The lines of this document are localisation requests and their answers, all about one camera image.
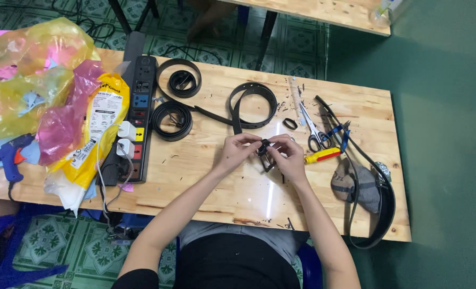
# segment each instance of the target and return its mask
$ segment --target plastic bag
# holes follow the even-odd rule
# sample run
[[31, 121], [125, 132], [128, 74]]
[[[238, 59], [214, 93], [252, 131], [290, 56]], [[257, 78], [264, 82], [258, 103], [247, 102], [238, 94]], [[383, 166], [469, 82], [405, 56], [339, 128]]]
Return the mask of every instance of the plastic bag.
[[41, 166], [59, 161], [81, 141], [88, 97], [101, 85], [104, 73], [100, 61], [85, 60], [74, 69], [74, 82], [62, 107], [47, 109], [38, 126]]
[[102, 84], [88, 98], [83, 141], [67, 156], [48, 167], [44, 191], [60, 197], [63, 207], [77, 215], [88, 186], [115, 141], [118, 127], [129, 108], [129, 86], [118, 74], [103, 74]]
[[93, 39], [63, 17], [1, 35], [0, 138], [35, 132], [46, 108], [65, 103], [72, 70], [85, 59], [100, 60]]

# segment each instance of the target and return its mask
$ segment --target person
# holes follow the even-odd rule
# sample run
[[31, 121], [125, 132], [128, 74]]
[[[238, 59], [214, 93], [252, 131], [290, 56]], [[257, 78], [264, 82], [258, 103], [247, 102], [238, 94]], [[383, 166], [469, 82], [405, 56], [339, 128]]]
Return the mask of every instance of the person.
[[[222, 157], [213, 169], [172, 200], [139, 234], [114, 289], [158, 288], [161, 252], [177, 235], [181, 251], [174, 288], [300, 287], [290, 261], [305, 242], [304, 232], [190, 221], [217, 184], [257, 151], [260, 141], [248, 133], [225, 139]], [[268, 141], [273, 143], [268, 152], [299, 195], [327, 288], [360, 288], [352, 256], [306, 178], [303, 148], [287, 134]]]
[[220, 32], [215, 26], [215, 22], [231, 14], [237, 5], [218, 0], [188, 0], [199, 13], [195, 23], [188, 29], [186, 39], [191, 42], [202, 30], [210, 29], [215, 37], [219, 37]]

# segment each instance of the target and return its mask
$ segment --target black shirt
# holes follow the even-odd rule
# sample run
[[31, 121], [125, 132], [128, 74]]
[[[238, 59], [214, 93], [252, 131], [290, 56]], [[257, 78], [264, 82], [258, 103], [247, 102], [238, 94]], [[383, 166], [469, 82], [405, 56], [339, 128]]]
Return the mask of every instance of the black shirt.
[[[137, 269], [113, 289], [158, 288], [158, 275]], [[186, 245], [177, 256], [174, 288], [300, 288], [289, 264], [266, 242], [241, 234], [213, 234]]]

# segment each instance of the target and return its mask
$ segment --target yellow plastic bag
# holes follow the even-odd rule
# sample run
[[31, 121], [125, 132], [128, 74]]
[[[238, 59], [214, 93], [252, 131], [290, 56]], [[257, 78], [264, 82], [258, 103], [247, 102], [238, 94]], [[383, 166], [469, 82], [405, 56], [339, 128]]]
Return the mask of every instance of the yellow plastic bag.
[[[35, 132], [46, 108], [65, 103], [72, 70], [85, 59], [100, 60], [93, 39], [64, 17], [1, 35], [0, 138]], [[29, 91], [44, 101], [19, 116]]]
[[102, 166], [118, 132], [115, 124], [129, 109], [129, 86], [118, 74], [103, 74], [102, 84], [88, 98], [86, 122], [80, 146], [48, 167], [44, 191], [57, 194], [66, 209], [77, 211], [87, 188]]

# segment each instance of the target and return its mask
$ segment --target hand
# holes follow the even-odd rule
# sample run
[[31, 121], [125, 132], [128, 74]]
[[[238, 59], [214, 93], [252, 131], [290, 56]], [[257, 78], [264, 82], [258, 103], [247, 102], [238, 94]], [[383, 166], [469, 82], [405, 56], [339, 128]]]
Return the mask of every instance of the hand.
[[267, 147], [267, 150], [277, 162], [281, 173], [292, 182], [307, 181], [304, 168], [304, 149], [292, 141], [287, 134], [274, 136], [268, 141], [274, 143], [273, 146]]
[[228, 136], [223, 143], [222, 157], [213, 170], [222, 176], [227, 176], [260, 147], [261, 138], [259, 136], [247, 133]]

